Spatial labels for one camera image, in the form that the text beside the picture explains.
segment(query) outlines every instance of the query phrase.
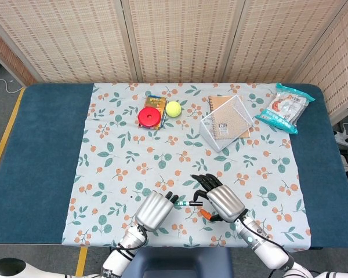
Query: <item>floral tablecloth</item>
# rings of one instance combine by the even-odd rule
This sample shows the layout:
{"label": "floral tablecloth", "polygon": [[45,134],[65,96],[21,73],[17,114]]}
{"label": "floral tablecloth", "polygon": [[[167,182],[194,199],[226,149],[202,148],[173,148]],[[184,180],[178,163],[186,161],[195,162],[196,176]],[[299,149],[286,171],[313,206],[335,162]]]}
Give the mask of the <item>floral tablecloth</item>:
{"label": "floral tablecloth", "polygon": [[[310,247],[310,229],[289,135],[258,120],[250,138],[216,153],[199,135],[209,113],[208,96],[238,94],[251,116],[267,107],[275,84],[96,83],[71,193],[63,244],[115,245],[135,223],[135,212],[152,190],[191,200],[200,189],[190,174],[213,173],[250,210],[249,215],[288,250]],[[182,106],[161,130],[137,127],[149,94]],[[214,212],[204,202],[204,209]],[[149,233],[148,246],[245,247],[235,225],[208,222],[198,207],[175,207]]]}

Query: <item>pen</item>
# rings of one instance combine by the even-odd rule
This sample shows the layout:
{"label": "pen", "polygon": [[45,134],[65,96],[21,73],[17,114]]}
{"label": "pen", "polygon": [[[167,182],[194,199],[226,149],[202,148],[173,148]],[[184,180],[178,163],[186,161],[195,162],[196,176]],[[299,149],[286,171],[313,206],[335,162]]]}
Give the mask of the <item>pen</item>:
{"label": "pen", "polygon": [[202,206],[202,202],[194,202],[194,201],[178,201],[174,203],[174,206],[190,206],[190,207],[195,207],[195,206]]}

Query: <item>tennis ball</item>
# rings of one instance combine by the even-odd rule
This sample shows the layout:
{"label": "tennis ball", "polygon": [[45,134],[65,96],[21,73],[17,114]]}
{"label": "tennis ball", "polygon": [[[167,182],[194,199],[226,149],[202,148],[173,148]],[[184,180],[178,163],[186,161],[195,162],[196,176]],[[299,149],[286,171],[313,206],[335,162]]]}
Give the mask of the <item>tennis ball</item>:
{"label": "tennis ball", "polygon": [[166,113],[172,117],[178,117],[180,115],[180,113],[182,112],[182,108],[180,106],[179,103],[177,103],[176,101],[171,101],[166,105]]}

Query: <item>red circular object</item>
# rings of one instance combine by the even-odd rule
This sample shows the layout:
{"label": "red circular object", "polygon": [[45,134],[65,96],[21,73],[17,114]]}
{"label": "red circular object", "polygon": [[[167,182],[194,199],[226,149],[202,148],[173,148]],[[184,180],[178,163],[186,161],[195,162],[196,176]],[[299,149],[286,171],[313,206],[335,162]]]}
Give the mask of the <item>red circular object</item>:
{"label": "red circular object", "polygon": [[154,107],[145,107],[139,112],[138,121],[144,127],[153,127],[161,121],[161,114]]}

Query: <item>spiral notebook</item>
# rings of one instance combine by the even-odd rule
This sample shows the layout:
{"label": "spiral notebook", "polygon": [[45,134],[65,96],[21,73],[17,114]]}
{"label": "spiral notebook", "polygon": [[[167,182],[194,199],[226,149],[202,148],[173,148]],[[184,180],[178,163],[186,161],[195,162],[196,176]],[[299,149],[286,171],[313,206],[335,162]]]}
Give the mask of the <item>spiral notebook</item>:
{"label": "spiral notebook", "polygon": [[[223,103],[225,103],[227,100],[231,99],[233,96],[209,96],[209,105],[210,105],[210,113],[213,112],[215,109],[220,107]],[[250,131],[247,130],[244,133],[240,135],[240,138],[249,138],[250,137]]]}

